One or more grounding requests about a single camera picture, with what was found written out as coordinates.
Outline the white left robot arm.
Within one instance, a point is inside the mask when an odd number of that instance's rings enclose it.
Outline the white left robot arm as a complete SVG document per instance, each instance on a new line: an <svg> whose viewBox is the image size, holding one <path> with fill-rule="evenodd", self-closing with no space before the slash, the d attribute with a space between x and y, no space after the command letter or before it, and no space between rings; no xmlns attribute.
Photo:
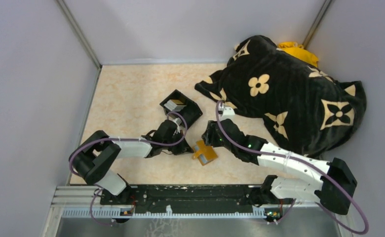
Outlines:
<svg viewBox="0 0 385 237"><path fill-rule="evenodd" d="M193 153L180 126L169 119L139 138L113 138L105 131L94 132L69 157L71 171L86 184L112 194L119 204L130 201L129 184L111 166L119 158L152 158L168 151L172 155Z"/></svg>

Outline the black plastic card box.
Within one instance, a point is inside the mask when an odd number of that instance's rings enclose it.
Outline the black plastic card box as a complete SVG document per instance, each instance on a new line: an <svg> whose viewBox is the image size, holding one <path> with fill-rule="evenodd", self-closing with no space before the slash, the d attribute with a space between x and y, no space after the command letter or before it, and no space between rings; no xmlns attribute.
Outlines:
<svg viewBox="0 0 385 237"><path fill-rule="evenodd" d="M199 105L177 89L163 99L159 105L164 109L165 114L169 112L180 114L188 127L191 127L203 115Z"/></svg>

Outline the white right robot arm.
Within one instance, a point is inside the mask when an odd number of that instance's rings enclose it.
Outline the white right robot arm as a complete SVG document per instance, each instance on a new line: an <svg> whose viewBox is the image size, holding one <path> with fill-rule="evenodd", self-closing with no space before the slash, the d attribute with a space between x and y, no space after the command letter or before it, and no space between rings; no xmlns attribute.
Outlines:
<svg viewBox="0 0 385 237"><path fill-rule="evenodd" d="M281 178L269 175L262 186L261 197L266 203L293 198L314 201L328 211L348 214L357 180L347 163L301 156L280 148L264 138L246 135L232 120L210 120L202 134L207 146L224 147L243 162L270 167L292 175Z"/></svg>

